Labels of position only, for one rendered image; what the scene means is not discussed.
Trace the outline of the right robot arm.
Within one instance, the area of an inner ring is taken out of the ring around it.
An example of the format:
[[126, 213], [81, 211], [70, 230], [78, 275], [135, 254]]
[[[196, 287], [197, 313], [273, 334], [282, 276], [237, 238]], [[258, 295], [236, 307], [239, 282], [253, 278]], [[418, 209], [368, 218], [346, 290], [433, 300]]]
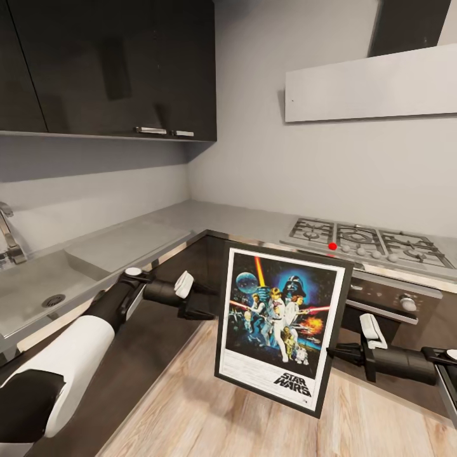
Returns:
[[387, 345], [373, 315], [361, 319], [361, 344], [337, 343], [326, 350], [334, 357], [363, 368], [367, 381], [376, 372], [437, 386], [457, 431], [457, 350], [422, 347], [420, 351]]

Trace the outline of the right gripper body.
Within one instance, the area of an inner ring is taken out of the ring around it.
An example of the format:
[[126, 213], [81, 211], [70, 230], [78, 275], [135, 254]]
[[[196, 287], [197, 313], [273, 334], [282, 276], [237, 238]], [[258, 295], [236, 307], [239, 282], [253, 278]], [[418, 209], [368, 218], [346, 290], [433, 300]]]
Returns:
[[364, 367], [367, 381], [376, 383], [376, 372], [410, 380], [410, 363], [405, 348], [387, 345], [385, 348], [368, 348], [367, 338], [361, 331], [364, 348]]

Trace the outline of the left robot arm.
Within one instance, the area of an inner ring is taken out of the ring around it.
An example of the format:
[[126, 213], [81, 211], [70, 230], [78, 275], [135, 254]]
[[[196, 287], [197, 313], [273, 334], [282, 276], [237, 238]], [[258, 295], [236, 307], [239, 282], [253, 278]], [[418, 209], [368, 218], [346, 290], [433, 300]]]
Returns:
[[218, 294], [194, 282], [187, 271], [174, 283], [131, 267], [108, 291], [98, 292], [82, 316], [0, 387], [0, 457], [24, 457], [38, 440], [61, 431], [142, 298], [177, 307], [178, 318], [215, 320], [215, 315], [187, 307], [192, 290]]

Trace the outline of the poster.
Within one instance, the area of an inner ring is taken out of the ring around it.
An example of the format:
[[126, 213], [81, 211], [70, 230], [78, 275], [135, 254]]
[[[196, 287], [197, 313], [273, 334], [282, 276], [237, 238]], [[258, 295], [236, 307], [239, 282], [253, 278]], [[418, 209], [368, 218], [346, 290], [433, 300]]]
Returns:
[[319, 420], [353, 269], [225, 241], [214, 376]]

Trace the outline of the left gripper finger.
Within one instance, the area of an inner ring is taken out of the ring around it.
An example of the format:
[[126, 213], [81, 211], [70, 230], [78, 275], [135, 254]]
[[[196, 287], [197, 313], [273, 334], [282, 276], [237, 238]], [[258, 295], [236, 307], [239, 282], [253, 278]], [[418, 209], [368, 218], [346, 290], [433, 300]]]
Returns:
[[217, 295], [218, 294], [215, 290], [210, 289], [207, 286], [204, 286], [204, 285], [196, 283], [196, 282], [193, 284], [193, 291], [196, 294], [202, 294], [202, 295]]
[[187, 307], [185, 309], [183, 318], [186, 318], [186, 320], [213, 321], [215, 320], [215, 315], [196, 309], [194, 307]]

